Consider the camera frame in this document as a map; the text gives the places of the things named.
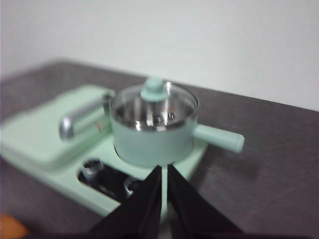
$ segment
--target toy sink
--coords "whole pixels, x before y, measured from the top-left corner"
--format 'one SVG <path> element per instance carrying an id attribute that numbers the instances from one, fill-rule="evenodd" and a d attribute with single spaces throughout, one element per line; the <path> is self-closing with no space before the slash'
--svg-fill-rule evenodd
<path id="1" fill-rule="evenodd" d="M 97 214 L 107 215 L 120 202 L 78 180 L 83 163 L 90 158 L 98 158 L 108 167 L 140 179 L 146 178 L 153 168 L 129 164 L 117 155 L 110 119 L 102 107 L 79 122 L 75 129 L 77 136 L 71 140 L 60 139 L 58 126 L 64 115 L 97 96 L 113 92 L 96 85 L 84 85 L 7 119 L 1 126 L 2 157 Z M 192 176 L 206 147 L 206 142 L 194 139 L 191 153 L 174 164 L 186 179 Z M 162 174 L 162 197 L 165 202 L 165 167 Z M 162 215 L 165 212 L 166 206 L 163 205 Z"/>

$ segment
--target dark gray table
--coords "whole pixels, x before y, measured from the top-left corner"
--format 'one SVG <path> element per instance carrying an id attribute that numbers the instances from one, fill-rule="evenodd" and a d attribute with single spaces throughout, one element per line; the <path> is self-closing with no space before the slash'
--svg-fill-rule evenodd
<path id="1" fill-rule="evenodd" d="M 1 120 L 82 84 L 119 90 L 144 80 L 144 76 L 54 62 L 1 83 Z M 200 194 L 245 232 L 319 238 L 319 113 L 188 88 L 199 97 L 200 123 L 246 137 L 239 155 L 208 148 L 191 180 Z M 1 210 L 35 233 L 85 232 L 101 219 L 3 160 Z M 169 237 L 167 228 L 161 237 Z"/>

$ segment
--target toy kitchen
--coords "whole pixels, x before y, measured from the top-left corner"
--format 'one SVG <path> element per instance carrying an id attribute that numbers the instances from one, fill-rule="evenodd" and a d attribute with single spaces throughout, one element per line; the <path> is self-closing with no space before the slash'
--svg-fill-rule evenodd
<path id="1" fill-rule="evenodd" d="M 83 85 L 2 123 L 3 158 L 105 216 L 162 166 L 190 179 L 207 144 L 240 153 L 244 137 L 197 123 L 189 90 L 161 78 L 115 92 Z"/>

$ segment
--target pot lid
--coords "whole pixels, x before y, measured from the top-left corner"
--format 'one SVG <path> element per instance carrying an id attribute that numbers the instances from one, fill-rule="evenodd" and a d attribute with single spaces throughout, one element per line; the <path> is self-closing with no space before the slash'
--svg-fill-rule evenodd
<path id="1" fill-rule="evenodd" d="M 197 113 L 198 100 L 187 89 L 157 77 L 118 92 L 110 102 L 113 118 L 137 130 L 167 130 Z"/>

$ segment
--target stove top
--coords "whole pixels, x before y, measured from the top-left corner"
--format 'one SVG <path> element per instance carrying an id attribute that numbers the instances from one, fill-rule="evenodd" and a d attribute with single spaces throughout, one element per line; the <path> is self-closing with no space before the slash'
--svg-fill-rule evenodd
<path id="1" fill-rule="evenodd" d="M 100 132 L 92 127 L 76 141 L 58 141 L 60 117 L 82 104 L 85 96 L 96 97 L 96 94 L 105 91 L 112 90 L 88 85 L 63 93 L 48 103 L 6 120 L 1 129 L 1 155 L 7 162 L 101 216 L 118 207 L 124 198 L 112 197 L 81 180 L 83 164 L 88 159 L 99 159 L 106 167 L 141 180 L 153 169 L 131 165 L 120 159 L 114 149 L 110 128 Z M 206 142 L 194 139 L 191 153 L 174 164 L 186 179 L 194 173 L 206 148 Z M 162 168 L 162 175 L 162 197 L 165 202 L 165 167 Z M 162 205 L 162 215 L 166 209 L 166 205 Z"/>

